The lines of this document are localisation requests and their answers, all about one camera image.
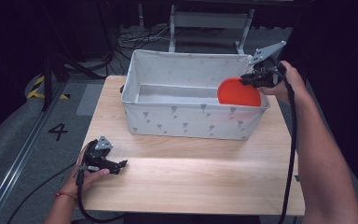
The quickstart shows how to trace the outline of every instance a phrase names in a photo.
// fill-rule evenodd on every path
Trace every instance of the wooden table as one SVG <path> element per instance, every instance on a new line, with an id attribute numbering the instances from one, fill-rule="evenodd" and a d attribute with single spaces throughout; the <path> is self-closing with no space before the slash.
<path id="1" fill-rule="evenodd" d="M 130 134 L 121 102 L 125 77 L 108 77 L 84 145 L 104 135 L 110 161 L 128 160 L 119 175 L 84 196 L 89 210 L 187 214 L 279 215 L 290 135 L 275 97 L 247 141 Z M 297 175 L 297 163 L 294 175 Z M 293 178 L 287 215 L 304 215 Z"/>

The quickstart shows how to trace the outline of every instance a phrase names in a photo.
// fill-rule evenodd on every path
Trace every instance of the gray floor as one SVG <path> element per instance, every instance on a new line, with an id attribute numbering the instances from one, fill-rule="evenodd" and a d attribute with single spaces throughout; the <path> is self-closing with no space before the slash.
<path id="1" fill-rule="evenodd" d="M 130 30 L 122 30 L 122 32 L 136 32 L 142 30 L 140 27 L 131 27 Z M 290 35 L 291 29 L 252 29 L 245 43 L 244 51 L 246 54 L 254 54 L 255 49 L 275 44 L 281 40 L 286 40 Z M 194 52 L 194 53 L 229 53 L 235 54 L 234 41 L 241 34 L 235 31 L 219 31 L 219 30 L 190 30 L 183 31 L 176 37 L 176 52 Z M 143 49 L 151 49 L 157 51 L 168 50 L 168 35 L 158 36 L 150 39 L 150 42 L 143 46 Z M 132 46 L 132 43 L 122 43 L 122 46 Z M 132 50 L 123 50 L 127 57 L 131 56 Z M 111 66 L 107 67 L 109 75 L 125 75 L 128 72 L 129 60 L 122 55 L 115 53 L 117 59 L 111 62 Z M 85 63 L 86 66 L 93 65 L 94 62 Z M 106 68 L 95 71 L 100 75 L 106 74 Z M 28 94 L 34 85 L 38 74 L 34 74 L 35 78 L 30 83 L 24 94 Z M 84 137 L 90 125 L 93 110 L 96 106 L 99 92 L 101 91 L 103 81 L 91 80 L 82 74 L 73 74 L 66 84 L 63 93 L 70 94 L 69 100 L 58 100 L 52 107 L 51 113 L 48 115 L 46 123 L 41 129 L 40 134 L 35 139 L 32 153 L 28 161 L 25 163 L 21 174 L 18 176 L 17 182 L 0 207 L 0 223 L 6 223 L 19 203 L 39 184 L 48 179 L 50 176 L 58 173 L 62 168 L 75 161 L 79 149 L 81 148 Z M 20 153 L 21 148 L 26 142 L 27 137 L 34 127 L 34 123 L 40 116 L 40 110 L 43 106 L 43 99 L 32 98 L 14 112 L 0 126 L 0 185 L 4 181 L 4 177 L 10 168 L 16 156 Z M 289 119 L 289 109 L 282 105 L 282 113 L 287 121 L 288 127 L 291 127 Z M 63 133 L 59 141 L 56 133 L 48 131 L 59 124 L 64 124 L 64 129 L 68 133 Z M 19 210 L 11 223 L 41 223 L 48 213 L 53 202 L 52 194 L 57 191 L 62 181 L 68 176 L 65 172 L 48 182 L 44 187 L 37 191 Z M 353 177 L 356 190 L 358 193 L 358 182 Z M 95 216 L 104 218 L 115 216 L 116 213 L 93 212 Z M 74 219 L 82 218 L 79 212 L 75 212 Z M 278 217 L 262 216 L 262 223 L 276 223 Z M 293 217 L 288 217 L 285 223 L 293 223 Z"/>

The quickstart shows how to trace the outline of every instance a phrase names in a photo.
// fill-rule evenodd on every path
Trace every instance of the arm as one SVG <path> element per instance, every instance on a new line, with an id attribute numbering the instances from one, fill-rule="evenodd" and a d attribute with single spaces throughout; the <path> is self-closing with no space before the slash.
<path id="1" fill-rule="evenodd" d="M 327 131 L 304 82 L 287 62 L 286 77 L 295 91 L 298 129 L 298 172 L 306 211 L 304 223 L 358 223 L 358 201 L 351 174 L 333 136 Z M 283 83 L 260 88 L 288 103 Z"/>
<path id="2" fill-rule="evenodd" d="M 85 146 L 80 152 L 79 160 L 77 160 L 77 165 L 72 170 L 71 174 L 68 176 L 65 184 L 62 186 L 60 192 L 70 193 L 72 195 L 77 194 L 77 185 L 76 185 L 76 172 L 81 163 L 81 158 L 83 158 L 84 152 L 87 146 Z M 102 169 L 95 173 L 90 173 L 89 171 L 85 171 L 84 173 L 84 183 L 82 192 L 84 193 L 87 189 L 89 189 L 96 180 L 101 178 L 102 176 L 109 175 L 108 169 Z M 74 211 L 75 205 L 77 201 L 74 200 L 73 197 L 68 195 L 60 195 L 57 196 L 54 200 L 54 204 L 52 205 L 50 211 L 48 212 L 48 216 L 45 219 L 45 224 L 70 224 L 72 222 L 72 212 Z"/>

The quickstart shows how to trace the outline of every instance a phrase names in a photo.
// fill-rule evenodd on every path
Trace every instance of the storage bin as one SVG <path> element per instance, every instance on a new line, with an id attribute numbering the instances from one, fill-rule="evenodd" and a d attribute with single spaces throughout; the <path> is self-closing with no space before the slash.
<path id="1" fill-rule="evenodd" d="M 219 85 L 252 71 L 250 55 L 136 50 L 122 93 L 133 134 L 247 140 L 266 109 L 221 105 Z"/>

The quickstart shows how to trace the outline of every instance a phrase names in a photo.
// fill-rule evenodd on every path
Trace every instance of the hand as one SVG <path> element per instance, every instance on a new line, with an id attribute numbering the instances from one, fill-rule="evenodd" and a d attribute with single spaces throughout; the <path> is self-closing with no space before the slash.
<path id="1" fill-rule="evenodd" d="M 72 170 L 70 176 L 66 179 L 65 184 L 62 186 L 61 191 L 68 192 L 72 194 L 77 194 L 77 185 L 76 185 L 76 178 L 77 178 L 77 172 L 79 169 L 79 166 L 83 160 L 84 153 L 89 145 L 86 145 L 83 147 L 83 149 L 80 151 L 79 157 L 77 159 L 77 164 Z M 84 171 L 84 183 L 82 188 L 82 193 L 84 193 L 86 190 L 88 190 L 92 183 L 94 183 L 96 180 L 100 179 L 103 176 L 109 175 L 108 169 L 102 169 L 94 173 L 90 173 L 89 171 Z"/>
<path id="2" fill-rule="evenodd" d="M 283 66 L 286 68 L 286 78 L 287 81 L 292 85 L 293 90 L 295 91 L 296 99 L 302 97 L 304 94 L 308 95 L 307 89 L 305 87 L 304 80 L 297 70 L 288 62 L 281 61 Z M 289 97 L 287 94 L 287 89 L 284 85 L 284 82 L 278 83 L 274 88 L 260 87 L 259 91 L 266 95 L 275 95 L 279 100 L 282 100 L 289 104 Z"/>

